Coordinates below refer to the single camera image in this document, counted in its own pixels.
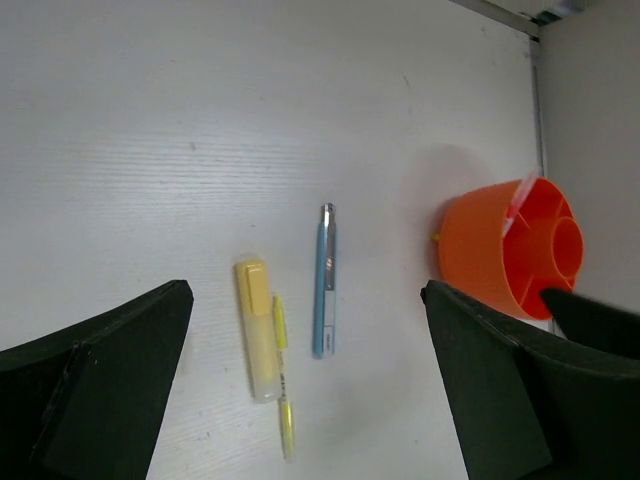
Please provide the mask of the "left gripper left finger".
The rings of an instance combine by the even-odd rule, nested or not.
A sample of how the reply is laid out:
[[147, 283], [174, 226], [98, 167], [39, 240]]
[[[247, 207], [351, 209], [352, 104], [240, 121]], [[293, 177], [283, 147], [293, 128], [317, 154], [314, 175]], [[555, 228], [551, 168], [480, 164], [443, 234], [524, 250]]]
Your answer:
[[2, 478], [146, 478], [193, 303], [172, 280], [2, 351]]

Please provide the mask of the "red pen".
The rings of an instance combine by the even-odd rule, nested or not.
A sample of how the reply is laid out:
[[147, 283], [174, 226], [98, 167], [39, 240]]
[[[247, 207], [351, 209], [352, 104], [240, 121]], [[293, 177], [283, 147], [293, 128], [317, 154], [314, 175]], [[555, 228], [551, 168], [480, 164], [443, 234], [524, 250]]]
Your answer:
[[532, 172], [527, 177], [525, 177], [517, 186], [505, 215], [505, 220], [502, 228], [502, 237], [505, 237], [508, 234], [515, 221], [516, 216], [518, 215], [526, 199], [530, 195], [537, 179], [538, 174], [536, 172]]

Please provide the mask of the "thin yellow pen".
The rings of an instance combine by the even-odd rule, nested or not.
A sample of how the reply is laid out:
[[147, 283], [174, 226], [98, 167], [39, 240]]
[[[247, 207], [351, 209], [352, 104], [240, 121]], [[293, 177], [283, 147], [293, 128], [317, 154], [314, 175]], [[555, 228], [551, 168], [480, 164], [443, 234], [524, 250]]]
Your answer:
[[288, 348], [284, 308], [279, 296], [273, 298], [273, 319], [277, 347], [281, 394], [278, 401], [280, 416], [281, 447], [287, 462], [295, 460], [295, 429], [292, 404], [287, 394], [285, 353]]

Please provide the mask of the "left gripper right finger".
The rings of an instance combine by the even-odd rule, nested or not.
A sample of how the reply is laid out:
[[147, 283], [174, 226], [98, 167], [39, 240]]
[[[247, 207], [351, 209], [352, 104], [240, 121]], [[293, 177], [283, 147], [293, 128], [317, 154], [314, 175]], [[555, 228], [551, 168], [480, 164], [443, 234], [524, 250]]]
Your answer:
[[635, 479], [639, 358], [568, 340], [440, 281], [422, 289], [472, 479]]

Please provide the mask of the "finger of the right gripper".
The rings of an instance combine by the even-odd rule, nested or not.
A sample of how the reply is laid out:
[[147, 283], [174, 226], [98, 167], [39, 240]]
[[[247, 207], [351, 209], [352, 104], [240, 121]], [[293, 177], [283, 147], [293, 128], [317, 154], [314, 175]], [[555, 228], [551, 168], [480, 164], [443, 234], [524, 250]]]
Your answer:
[[629, 359], [639, 358], [639, 315], [556, 288], [540, 297], [564, 336], [575, 343]]

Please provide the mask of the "yellow highlighter marker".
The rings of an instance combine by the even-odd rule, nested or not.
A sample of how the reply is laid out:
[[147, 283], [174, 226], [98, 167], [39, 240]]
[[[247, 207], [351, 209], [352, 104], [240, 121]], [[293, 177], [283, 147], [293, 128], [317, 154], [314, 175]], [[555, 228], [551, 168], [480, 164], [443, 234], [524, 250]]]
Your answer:
[[268, 403], [280, 396], [281, 383], [267, 266], [246, 256], [234, 269], [253, 396]]

